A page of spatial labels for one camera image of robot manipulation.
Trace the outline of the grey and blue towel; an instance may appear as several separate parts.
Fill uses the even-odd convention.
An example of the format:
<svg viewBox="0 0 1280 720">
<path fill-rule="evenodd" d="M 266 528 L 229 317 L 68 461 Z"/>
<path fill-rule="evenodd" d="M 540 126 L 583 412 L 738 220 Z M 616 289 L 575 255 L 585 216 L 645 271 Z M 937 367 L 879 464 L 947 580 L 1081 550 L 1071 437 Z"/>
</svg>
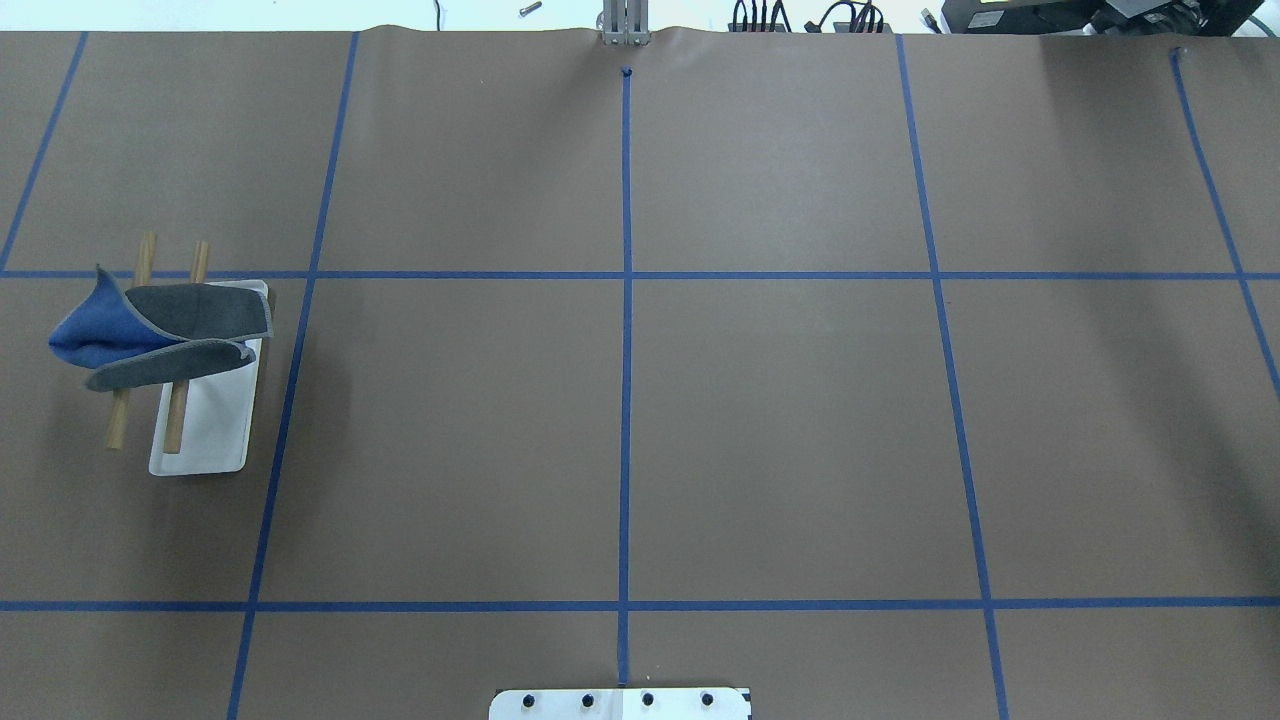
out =
<svg viewBox="0 0 1280 720">
<path fill-rule="evenodd" d="M 274 334 L 268 297 L 223 284 L 146 284 L 128 290 L 96 269 L 95 286 L 47 345 L 63 363 L 90 370 L 84 386 L 114 392 L 239 370 Z"/>
</svg>

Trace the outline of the white towel rack base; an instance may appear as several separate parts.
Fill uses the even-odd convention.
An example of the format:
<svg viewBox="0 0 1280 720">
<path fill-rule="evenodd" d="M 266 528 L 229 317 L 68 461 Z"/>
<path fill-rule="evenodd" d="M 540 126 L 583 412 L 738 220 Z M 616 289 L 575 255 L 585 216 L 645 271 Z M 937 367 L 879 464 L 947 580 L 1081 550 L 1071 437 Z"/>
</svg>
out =
<svg viewBox="0 0 1280 720">
<path fill-rule="evenodd" d="M 159 334 L 200 350 L 178 375 L 189 380 L 182 451 L 163 452 L 172 391 L 172 383 L 166 383 L 148 471 L 155 477 L 187 477 L 241 470 L 248 455 L 261 351 L 273 334 L 266 282 L 165 284 L 138 287 L 125 295 Z"/>
</svg>

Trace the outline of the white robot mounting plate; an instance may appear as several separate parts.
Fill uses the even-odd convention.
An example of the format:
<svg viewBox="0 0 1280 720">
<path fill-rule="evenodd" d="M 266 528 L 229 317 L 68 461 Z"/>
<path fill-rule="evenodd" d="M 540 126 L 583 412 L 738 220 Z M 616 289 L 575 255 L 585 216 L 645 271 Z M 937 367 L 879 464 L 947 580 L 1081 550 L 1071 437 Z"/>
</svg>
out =
<svg viewBox="0 0 1280 720">
<path fill-rule="evenodd" d="M 750 691 L 732 687 L 509 689 L 489 719 L 751 719 Z"/>
</svg>

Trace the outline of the black equipment box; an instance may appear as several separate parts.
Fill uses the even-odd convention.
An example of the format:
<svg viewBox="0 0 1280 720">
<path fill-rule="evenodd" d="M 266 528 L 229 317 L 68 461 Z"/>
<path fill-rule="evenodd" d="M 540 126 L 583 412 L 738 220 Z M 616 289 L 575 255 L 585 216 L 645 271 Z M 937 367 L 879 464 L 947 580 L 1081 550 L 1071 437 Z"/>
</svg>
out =
<svg viewBox="0 0 1280 720">
<path fill-rule="evenodd" d="M 1262 1 L 942 1 L 952 35 L 1228 37 Z"/>
</svg>

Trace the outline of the aluminium frame post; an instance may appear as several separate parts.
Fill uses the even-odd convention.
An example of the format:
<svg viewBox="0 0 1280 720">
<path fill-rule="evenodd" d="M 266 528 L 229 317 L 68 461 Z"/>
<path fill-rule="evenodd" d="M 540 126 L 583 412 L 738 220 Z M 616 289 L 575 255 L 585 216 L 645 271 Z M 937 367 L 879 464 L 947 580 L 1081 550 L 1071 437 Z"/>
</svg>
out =
<svg viewBox="0 0 1280 720">
<path fill-rule="evenodd" d="M 652 41 L 648 0 L 605 0 L 598 29 L 605 46 L 641 47 Z"/>
</svg>

